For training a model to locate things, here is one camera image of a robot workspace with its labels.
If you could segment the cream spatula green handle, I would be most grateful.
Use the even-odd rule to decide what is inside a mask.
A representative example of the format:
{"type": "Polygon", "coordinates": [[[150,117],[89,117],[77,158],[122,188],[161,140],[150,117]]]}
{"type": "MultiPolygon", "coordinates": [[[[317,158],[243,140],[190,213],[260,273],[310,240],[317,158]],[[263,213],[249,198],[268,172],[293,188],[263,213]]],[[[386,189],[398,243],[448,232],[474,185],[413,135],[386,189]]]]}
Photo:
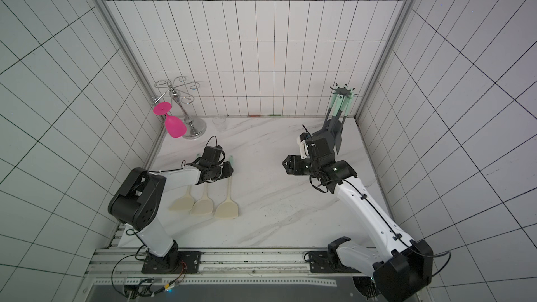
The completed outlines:
{"type": "Polygon", "coordinates": [[[190,211],[193,208],[195,199],[191,194],[192,186],[189,185],[185,191],[185,194],[176,199],[170,206],[170,211],[190,211]]]}

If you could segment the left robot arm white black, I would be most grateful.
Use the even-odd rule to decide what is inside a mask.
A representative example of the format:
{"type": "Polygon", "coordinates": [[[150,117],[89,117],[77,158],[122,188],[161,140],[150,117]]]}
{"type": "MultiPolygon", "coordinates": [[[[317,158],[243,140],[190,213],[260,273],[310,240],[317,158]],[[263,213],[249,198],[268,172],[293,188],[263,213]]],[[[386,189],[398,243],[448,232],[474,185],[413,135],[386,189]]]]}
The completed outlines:
{"type": "Polygon", "coordinates": [[[157,214],[163,193],[185,186],[202,185],[232,176],[232,162],[220,164],[194,162],[180,169],[153,172],[135,168],[110,200],[108,212],[120,223],[131,227],[147,248],[144,274],[172,274],[181,270],[196,273],[201,253],[181,252],[165,231],[157,214]]]}

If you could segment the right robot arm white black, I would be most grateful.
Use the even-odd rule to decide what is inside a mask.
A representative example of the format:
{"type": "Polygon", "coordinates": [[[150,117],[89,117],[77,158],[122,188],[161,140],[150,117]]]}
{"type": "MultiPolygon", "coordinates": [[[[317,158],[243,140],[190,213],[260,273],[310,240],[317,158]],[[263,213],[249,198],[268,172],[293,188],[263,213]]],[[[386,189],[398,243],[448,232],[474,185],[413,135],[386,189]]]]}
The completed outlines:
{"type": "Polygon", "coordinates": [[[335,161],[333,155],[322,159],[290,155],[282,165],[289,175],[319,180],[368,232],[376,249],[371,251],[346,240],[336,248],[342,265],[371,278],[388,301],[405,301],[431,283],[432,247],[424,240],[415,240],[394,222],[369,194],[348,162],[335,161]]]}

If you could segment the grey kitchen utensil rack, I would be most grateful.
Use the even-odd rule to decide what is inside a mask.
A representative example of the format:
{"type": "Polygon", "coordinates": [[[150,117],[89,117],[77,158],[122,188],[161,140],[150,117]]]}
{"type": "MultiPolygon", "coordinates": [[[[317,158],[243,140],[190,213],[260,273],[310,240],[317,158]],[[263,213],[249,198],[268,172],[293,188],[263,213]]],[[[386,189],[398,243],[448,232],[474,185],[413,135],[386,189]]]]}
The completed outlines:
{"type": "Polygon", "coordinates": [[[350,113],[355,96],[355,88],[348,88],[348,84],[336,83],[331,89],[327,114],[324,119],[322,133],[326,134],[327,141],[339,153],[343,142],[342,134],[345,121],[350,113]]]}

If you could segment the chrome glass holder stand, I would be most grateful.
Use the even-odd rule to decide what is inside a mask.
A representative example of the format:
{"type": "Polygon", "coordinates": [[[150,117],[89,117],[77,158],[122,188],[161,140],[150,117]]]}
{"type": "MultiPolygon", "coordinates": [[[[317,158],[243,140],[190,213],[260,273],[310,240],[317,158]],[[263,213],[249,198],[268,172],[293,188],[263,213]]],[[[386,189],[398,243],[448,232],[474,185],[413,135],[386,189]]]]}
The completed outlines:
{"type": "Polygon", "coordinates": [[[158,103],[166,102],[164,98],[168,96],[172,102],[174,102],[183,114],[182,121],[187,127],[187,133],[183,137],[189,140],[193,140],[201,137],[206,132],[206,123],[199,117],[194,117],[188,113],[185,106],[192,106],[194,103],[194,95],[190,93],[190,90],[196,91],[199,89],[197,82],[190,82],[188,78],[184,76],[178,76],[171,80],[160,80],[154,83],[154,87],[157,89],[164,89],[160,95],[155,95],[152,98],[154,107],[158,103]]]}

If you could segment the small clear glass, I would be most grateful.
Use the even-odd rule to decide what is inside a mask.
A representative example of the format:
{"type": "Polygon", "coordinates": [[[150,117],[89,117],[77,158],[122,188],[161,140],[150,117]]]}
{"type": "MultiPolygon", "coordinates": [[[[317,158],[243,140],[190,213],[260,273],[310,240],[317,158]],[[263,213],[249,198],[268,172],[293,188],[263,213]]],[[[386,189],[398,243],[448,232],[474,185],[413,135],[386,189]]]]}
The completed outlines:
{"type": "Polygon", "coordinates": [[[213,118],[213,124],[218,131],[225,131],[227,129],[227,117],[218,116],[213,118]]]}

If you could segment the pink plastic wine glass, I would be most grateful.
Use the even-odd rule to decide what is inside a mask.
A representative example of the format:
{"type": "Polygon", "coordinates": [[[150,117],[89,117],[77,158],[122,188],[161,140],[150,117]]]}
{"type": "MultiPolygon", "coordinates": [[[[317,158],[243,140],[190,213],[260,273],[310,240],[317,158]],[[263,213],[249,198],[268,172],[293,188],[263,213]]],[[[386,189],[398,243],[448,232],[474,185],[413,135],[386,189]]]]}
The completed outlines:
{"type": "Polygon", "coordinates": [[[163,115],[165,117],[164,125],[172,138],[183,137],[187,133],[187,127],[180,118],[169,114],[171,109],[172,105],[169,102],[162,102],[154,107],[153,112],[155,115],[163,115]]]}

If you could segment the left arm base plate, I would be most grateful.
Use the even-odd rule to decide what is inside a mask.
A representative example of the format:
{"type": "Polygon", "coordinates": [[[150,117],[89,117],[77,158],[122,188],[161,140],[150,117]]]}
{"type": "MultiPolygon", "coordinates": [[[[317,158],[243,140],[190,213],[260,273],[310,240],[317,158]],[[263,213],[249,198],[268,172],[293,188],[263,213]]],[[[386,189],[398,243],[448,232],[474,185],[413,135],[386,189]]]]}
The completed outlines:
{"type": "Polygon", "coordinates": [[[155,275],[196,274],[199,271],[201,255],[200,251],[179,252],[172,250],[165,257],[157,257],[148,253],[141,272],[155,275]]]}

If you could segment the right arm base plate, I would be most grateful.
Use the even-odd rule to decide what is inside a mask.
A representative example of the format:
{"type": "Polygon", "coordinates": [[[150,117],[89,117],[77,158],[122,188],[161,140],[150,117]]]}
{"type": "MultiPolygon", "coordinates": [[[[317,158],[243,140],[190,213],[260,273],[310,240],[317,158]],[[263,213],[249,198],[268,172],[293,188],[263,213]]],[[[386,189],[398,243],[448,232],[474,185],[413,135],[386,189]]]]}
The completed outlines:
{"type": "Polygon", "coordinates": [[[357,273],[357,270],[342,265],[339,259],[329,251],[308,251],[303,258],[309,265],[311,273],[357,273]]]}

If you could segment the aluminium mounting rail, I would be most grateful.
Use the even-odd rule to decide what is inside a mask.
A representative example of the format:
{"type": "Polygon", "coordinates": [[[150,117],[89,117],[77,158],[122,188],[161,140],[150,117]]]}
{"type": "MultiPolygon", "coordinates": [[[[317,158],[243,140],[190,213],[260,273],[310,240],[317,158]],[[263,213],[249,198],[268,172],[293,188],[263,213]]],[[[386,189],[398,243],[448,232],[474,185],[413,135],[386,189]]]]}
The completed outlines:
{"type": "Polygon", "coordinates": [[[113,285],[116,289],[136,285],[162,286],[202,284],[302,284],[334,286],[338,277],[362,278],[363,273],[316,274],[304,261],[308,251],[284,249],[184,249],[200,251],[201,262],[196,274],[143,274],[144,251],[134,248],[98,250],[92,257],[86,276],[94,284],[113,285]]]}

